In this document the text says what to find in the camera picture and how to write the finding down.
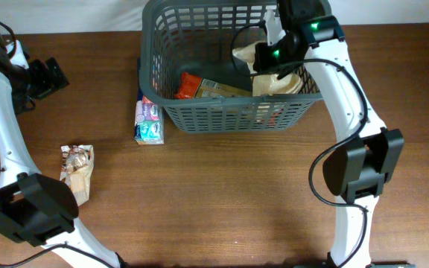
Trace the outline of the beige paper bag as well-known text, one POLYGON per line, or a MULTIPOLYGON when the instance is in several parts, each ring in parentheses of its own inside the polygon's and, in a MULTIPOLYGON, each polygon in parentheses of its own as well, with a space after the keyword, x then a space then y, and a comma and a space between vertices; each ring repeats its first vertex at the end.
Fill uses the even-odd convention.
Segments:
MULTIPOLYGON (((233 48, 232 56, 234 57, 237 66, 240 66, 240 71, 245 74, 248 71, 250 74, 255 74, 253 64, 255 62, 255 46, 259 43, 253 42, 248 46, 233 48)), ((283 95, 296 94, 303 86, 302 78, 295 73, 277 79, 277 74, 264 74, 252 77, 252 95, 283 95)))

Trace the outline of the small brown snack bag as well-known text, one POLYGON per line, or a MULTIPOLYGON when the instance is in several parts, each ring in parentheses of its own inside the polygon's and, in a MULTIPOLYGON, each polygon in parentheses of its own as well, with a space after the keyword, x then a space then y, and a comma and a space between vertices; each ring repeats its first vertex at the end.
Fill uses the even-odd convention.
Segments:
POLYGON ((95 166, 92 145, 63 145, 60 181, 66 183, 77 205, 89 200, 91 176, 95 166))

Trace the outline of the red orange pasta packet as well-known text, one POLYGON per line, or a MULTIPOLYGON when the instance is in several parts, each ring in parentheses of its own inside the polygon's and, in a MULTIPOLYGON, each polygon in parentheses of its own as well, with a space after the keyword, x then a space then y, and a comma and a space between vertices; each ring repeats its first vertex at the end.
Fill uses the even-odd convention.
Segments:
POLYGON ((216 97, 248 97, 247 90, 235 88, 222 83, 201 78, 188 72, 183 72, 176 99, 216 98, 216 97))

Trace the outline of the grey plastic shopping basket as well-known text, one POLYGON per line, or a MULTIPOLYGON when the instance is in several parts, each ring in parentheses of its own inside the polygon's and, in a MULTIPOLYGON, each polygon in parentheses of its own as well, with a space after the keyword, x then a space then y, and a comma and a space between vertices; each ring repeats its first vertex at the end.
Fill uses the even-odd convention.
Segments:
POLYGON ((292 127, 322 95, 300 67, 301 89, 288 95, 240 98, 177 99, 182 73, 248 92, 248 68, 231 60, 230 46, 249 45, 265 37, 262 29, 242 27, 276 11, 275 1, 152 0, 142 12, 139 85, 187 133, 285 130, 292 127))

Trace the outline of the multicolour tissue pack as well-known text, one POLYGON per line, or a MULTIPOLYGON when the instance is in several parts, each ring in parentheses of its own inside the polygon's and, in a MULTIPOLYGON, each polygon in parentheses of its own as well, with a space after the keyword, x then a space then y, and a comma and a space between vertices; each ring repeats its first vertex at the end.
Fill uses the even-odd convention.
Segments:
POLYGON ((164 115, 162 108, 142 92, 141 58, 137 59, 138 93, 135 111, 134 140, 139 145, 164 144, 164 115))

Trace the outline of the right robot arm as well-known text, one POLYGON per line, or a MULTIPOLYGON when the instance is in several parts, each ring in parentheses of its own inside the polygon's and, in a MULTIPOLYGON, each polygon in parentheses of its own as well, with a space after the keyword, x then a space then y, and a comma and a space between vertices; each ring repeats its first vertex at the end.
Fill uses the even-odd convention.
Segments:
POLYGON ((336 144, 312 162, 322 165, 334 200, 309 187, 336 210, 334 242, 327 267, 371 267, 369 237, 373 211, 392 179, 404 146, 400 130, 390 130, 368 101, 349 59, 345 34, 327 1, 278 1, 278 13, 260 22, 267 41, 255 48, 253 77, 282 79, 303 67, 314 79, 331 117, 336 144))

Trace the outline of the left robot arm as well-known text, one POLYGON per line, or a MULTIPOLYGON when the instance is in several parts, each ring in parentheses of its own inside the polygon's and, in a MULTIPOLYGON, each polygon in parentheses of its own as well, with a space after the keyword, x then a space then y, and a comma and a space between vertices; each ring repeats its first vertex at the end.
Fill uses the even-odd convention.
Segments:
POLYGON ((0 234, 42 247, 36 258, 54 252, 72 267, 127 267, 82 224, 69 186, 42 175, 31 158, 16 116, 69 82, 53 57, 30 61, 10 38, 0 34, 0 234))

